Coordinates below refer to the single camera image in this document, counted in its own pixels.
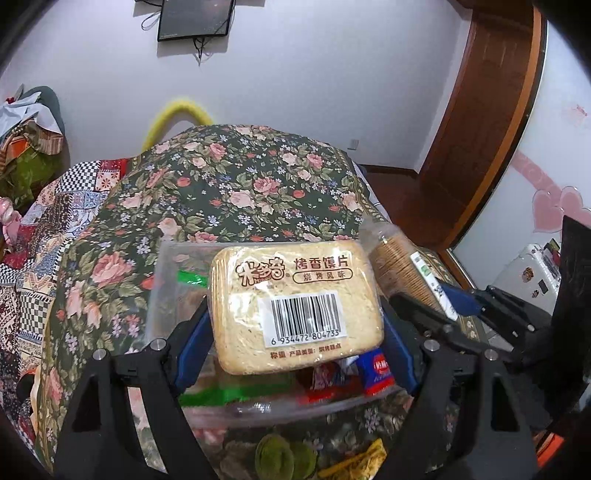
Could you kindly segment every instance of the yellow hose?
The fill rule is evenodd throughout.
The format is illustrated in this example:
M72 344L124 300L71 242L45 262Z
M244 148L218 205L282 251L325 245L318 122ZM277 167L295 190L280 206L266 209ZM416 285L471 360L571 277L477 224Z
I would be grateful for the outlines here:
M211 125L213 123L207 112L195 105L191 100L173 100L158 114L156 120L154 120L152 127L148 131L144 145L142 145L142 152L152 148L158 142L158 139L164 135L164 127L167 126L175 115L182 112L191 115L199 125Z

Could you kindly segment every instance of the bed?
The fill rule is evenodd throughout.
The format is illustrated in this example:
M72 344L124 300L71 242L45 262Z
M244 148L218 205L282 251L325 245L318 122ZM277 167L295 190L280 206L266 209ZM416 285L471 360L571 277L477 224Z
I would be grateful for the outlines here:
M85 359L96 348L127 353L144 346L163 239L356 238L363 215L387 219L344 152L269 127L194 127L134 158L74 165L41 192L24 217L20 268L0 264L1 407L51 471ZM454 282L437 258L429 252L424 257L436 274ZM460 324L465 334L484 340L472 320ZM16 384L24 372L35 370L31 405L30 399L17 398ZM377 434L389 449L411 402L405 392L397 393L332 419L299 423L297 431L319 448L323 462L334 463L366 449ZM450 426L453 419L451 406ZM330 427L335 420L349 430ZM138 434L148 464L162 469L149 427L144 429ZM252 439L237 432L224 432L221 440L211 432L200 435L220 477L234 478L237 472L227 471L228 465L241 467L228 462L235 453L228 445ZM330 447L336 439L340 443Z

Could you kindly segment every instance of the bread slice package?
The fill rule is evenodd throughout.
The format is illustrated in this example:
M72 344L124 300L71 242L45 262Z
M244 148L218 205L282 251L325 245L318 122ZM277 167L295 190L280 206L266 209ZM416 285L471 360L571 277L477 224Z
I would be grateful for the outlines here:
M212 262L209 311L222 368L295 370L384 338L374 274L356 241L229 247Z

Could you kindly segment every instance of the blue gripper pad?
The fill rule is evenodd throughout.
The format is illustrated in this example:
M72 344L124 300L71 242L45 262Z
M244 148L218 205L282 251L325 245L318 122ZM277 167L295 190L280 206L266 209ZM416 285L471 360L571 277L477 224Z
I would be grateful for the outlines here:
M174 381L178 392L184 392L195 384L212 345L212 322L209 312L205 312L178 357L178 373Z
M482 305L480 305L474 295L466 290L462 290L460 287L456 287L454 285L450 285L449 283L440 282L445 295L449 298L449 301L452 303L452 306L458 312L458 314L463 315L464 317L469 317L471 315L479 315L480 309Z
M414 395L424 371L421 337L410 324L404 325L391 307L384 308L384 342L381 346L396 383Z

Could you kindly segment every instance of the metal screw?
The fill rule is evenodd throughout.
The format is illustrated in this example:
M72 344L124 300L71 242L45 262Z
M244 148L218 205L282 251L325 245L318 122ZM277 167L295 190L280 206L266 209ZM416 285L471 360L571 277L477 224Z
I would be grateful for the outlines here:
M433 340L432 338L425 340L423 346L430 352L437 352L439 350L439 342L437 340Z
M164 350L165 347L166 340L164 340L163 338L156 338L156 340L152 340L150 342L150 348L152 350L156 350L157 352L159 352L160 350Z
M490 360L491 362L494 362L499 358L499 354L496 352L496 350L493 350L491 348L484 350L484 356L487 360Z
M104 348L99 348L98 350L95 350L92 354L92 358L94 358L95 360L102 360L106 356L107 350L105 350Z

